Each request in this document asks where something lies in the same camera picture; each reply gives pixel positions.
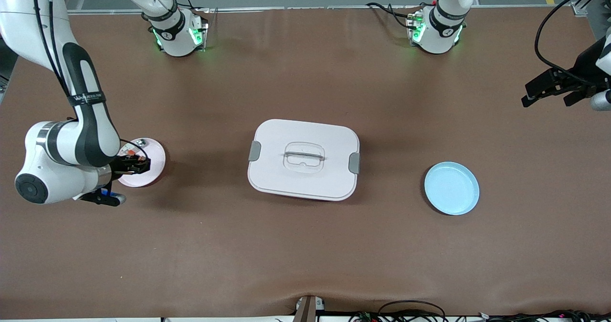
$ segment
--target white container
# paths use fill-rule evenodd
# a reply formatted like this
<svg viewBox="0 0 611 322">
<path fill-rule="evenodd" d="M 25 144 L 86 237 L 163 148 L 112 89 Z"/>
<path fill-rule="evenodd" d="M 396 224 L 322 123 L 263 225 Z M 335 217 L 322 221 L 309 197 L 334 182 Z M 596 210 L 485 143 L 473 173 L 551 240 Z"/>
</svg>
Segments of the white container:
<svg viewBox="0 0 611 322">
<path fill-rule="evenodd" d="M 248 179 L 261 192 L 344 200 L 356 188 L 358 137 L 345 126 L 272 119 L 255 133 Z"/>
</svg>

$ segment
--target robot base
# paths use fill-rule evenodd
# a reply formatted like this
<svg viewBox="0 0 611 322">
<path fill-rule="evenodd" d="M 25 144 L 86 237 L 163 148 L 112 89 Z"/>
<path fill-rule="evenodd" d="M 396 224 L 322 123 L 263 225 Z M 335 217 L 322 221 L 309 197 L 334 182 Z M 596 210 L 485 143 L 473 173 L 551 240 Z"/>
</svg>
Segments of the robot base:
<svg viewBox="0 0 611 322">
<path fill-rule="evenodd" d="M 163 168 L 166 166 L 166 152 L 163 146 L 154 139 L 139 138 L 133 140 L 132 143 L 138 144 L 146 152 L 146 155 L 150 157 L 150 170 L 131 176 L 124 175 L 118 181 L 127 187 L 145 187 L 146 185 L 151 185 L 161 176 Z M 118 156 L 128 154 L 144 156 L 144 152 L 132 144 L 126 144 L 118 152 Z"/>
<path fill-rule="evenodd" d="M 432 28 L 430 22 L 427 22 L 431 9 L 432 7 L 425 7 L 415 12 L 415 18 L 413 20 L 406 20 L 408 26 L 414 26 L 416 28 L 415 30 L 408 29 L 408 38 L 412 46 L 419 46 L 422 50 L 432 54 L 443 54 L 458 43 L 460 33 L 464 26 L 461 26 L 458 31 L 456 31 L 456 36 L 441 37 L 439 32 Z"/>
<path fill-rule="evenodd" d="M 183 30 L 175 36 L 174 40 L 166 40 L 157 34 L 153 29 L 153 34 L 157 40 L 157 46 L 160 51 L 174 57 L 183 57 L 190 55 L 194 51 L 206 51 L 206 41 L 208 37 L 208 21 L 201 16 L 192 13 L 191 11 L 182 10 L 181 13 L 189 18 L 186 23 L 189 27 L 184 27 Z"/>
</svg>

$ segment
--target lid handle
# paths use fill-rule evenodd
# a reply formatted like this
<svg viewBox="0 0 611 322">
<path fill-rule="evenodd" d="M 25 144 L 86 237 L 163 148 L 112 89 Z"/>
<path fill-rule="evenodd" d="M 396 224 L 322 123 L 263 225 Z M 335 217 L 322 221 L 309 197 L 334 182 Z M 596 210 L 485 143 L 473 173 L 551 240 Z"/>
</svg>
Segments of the lid handle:
<svg viewBox="0 0 611 322">
<path fill-rule="evenodd" d="M 302 152 L 284 152 L 284 156 L 291 156 L 291 155 L 315 157 L 316 159 L 319 159 L 319 160 L 325 159 L 324 156 L 319 155 L 319 154 L 302 153 Z"/>
</svg>

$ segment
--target gray latch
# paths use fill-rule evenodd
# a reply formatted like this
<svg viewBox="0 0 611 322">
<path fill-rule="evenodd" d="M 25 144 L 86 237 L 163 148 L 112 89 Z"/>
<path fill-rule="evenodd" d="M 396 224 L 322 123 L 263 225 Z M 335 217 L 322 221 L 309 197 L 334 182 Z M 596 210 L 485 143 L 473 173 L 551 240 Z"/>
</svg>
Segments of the gray latch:
<svg viewBox="0 0 611 322">
<path fill-rule="evenodd" d="M 348 159 L 348 170 L 354 174 L 360 171 L 360 154 L 352 153 Z"/>
<path fill-rule="evenodd" d="M 248 161 L 257 161 L 261 155 L 261 144 L 257 141 L 251 143 L 251 153 L 248 155 Z"/>
</svg>

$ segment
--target black strap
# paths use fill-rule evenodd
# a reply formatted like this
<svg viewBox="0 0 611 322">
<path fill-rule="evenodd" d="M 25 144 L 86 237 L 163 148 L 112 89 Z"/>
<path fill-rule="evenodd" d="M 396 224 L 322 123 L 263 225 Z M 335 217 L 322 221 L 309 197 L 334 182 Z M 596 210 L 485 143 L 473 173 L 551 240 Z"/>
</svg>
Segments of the black strap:
<svg viewBox="0 0 611 322">
<path fill-rule="evenodd" d="M 460 27 L 462 26 L 462 22 L 459 22 L 454 26 L 442 24 L 435 16 L 435 9 L 431 10 L 430 20 L 431 26 L 439 32 L 440 37 L 443 37 L 445 39 L 448 37 L 452 37 L 452 35 L 454 35 L 454 33 L 456 33 L 456 31 L 458 31 L 458 29 L 460 29 Z"/>
<path fill-rule="evenodd" d="M 148 21 L 164 21 L 170 19 L 177 9 L 179 9 L 179 3 L 176 0 L 172 0 L 172 8 L 166 14 L 162 16 L 150 16 L 142 12 L 142 17 L 146 17 L 146 20 Z"/>
<path fill-rule="evenodd" d="M 65 161 L 62 155 L 60 155 L 59 148 L 57 148 L 57 137 L 63 126 L 71 122 L 76 122 L 76 120 L 65 120 L 63 122 L 55 123 L 49 130 L 49 133 L 46 135 L 46 148 L 48 150 L 48 155 L 51 157 L 51 159 L 53 159 L 53 161 L 63 164 L 64 166 L 73 166 L 73 164 Z"/>
<path fill-rule="evenodd" d="M 106 97 L 104 96 L 104 92 L 87 92 L 83 94 L 71 95 L 68 97 L 68 102 L 70 106 L 75 107 L 79 105 L 94 105 L 98 103 L 103 103 L 106 101 Z"/>
<path fill-rule="evenodd" d="M 435 8 L 437 9 L 437 11 L 439 12 L 439 14 L 442 17 L 449 19 L 449 20 L 462 20 L 469 13 L 469 11 L 467 11 L 467 13 L 465 13 L 464 15 L 451 15 L 448 12 L 444 11 L 439 4 L 435 5 Z"/>
<path fill-rule="evenodd" d="M 180 19 L 176 23 L 176 25 L 168 28 L 168 29 L 158 29 L 157 27 L 153 27 L 157 36 L 161 37 L 164 40 L 175 40 L 176 35 L 179 34 L 185 28 L 186 18 L 183 13 L 180 14 Z"/>
</svg>

